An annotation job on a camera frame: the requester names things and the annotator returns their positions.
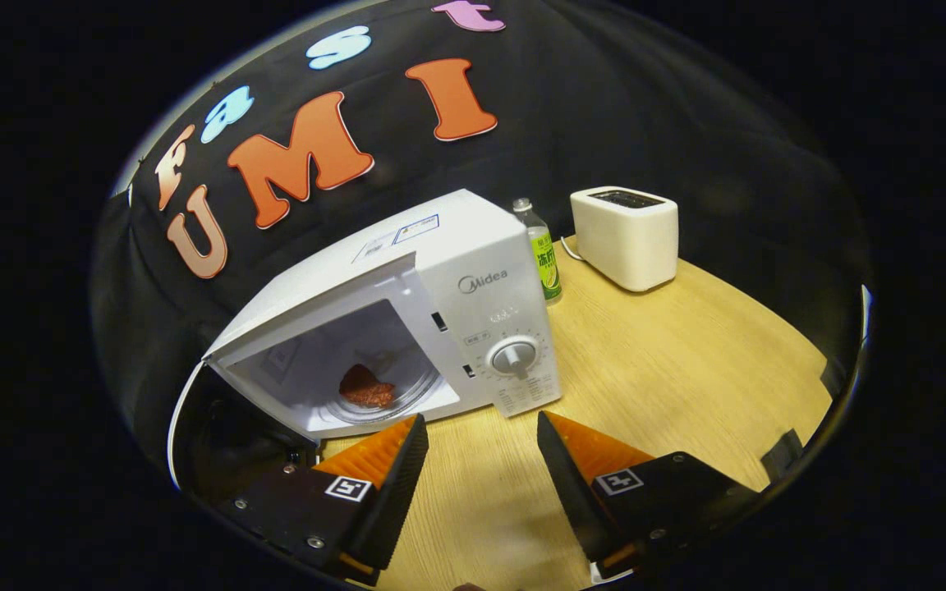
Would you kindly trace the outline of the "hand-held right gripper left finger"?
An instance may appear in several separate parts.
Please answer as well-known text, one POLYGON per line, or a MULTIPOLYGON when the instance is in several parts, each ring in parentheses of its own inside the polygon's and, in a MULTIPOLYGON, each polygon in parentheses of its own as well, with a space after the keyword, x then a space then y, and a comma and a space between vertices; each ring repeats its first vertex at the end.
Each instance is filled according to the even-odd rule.
POLYGON ((416 413, 315 466, 275 461, 218 512, 285 560, 374 586, 397 549, 429 448, 416 413))

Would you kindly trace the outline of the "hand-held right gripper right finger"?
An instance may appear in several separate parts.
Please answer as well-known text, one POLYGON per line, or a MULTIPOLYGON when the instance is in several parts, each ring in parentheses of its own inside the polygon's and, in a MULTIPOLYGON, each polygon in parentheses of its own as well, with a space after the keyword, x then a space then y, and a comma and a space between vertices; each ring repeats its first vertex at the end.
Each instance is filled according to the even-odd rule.
POLYGON ((602 579, 659 575, 759 500, 686 451, 652 456, 551 411, 536 438, 568 524, 602 579))

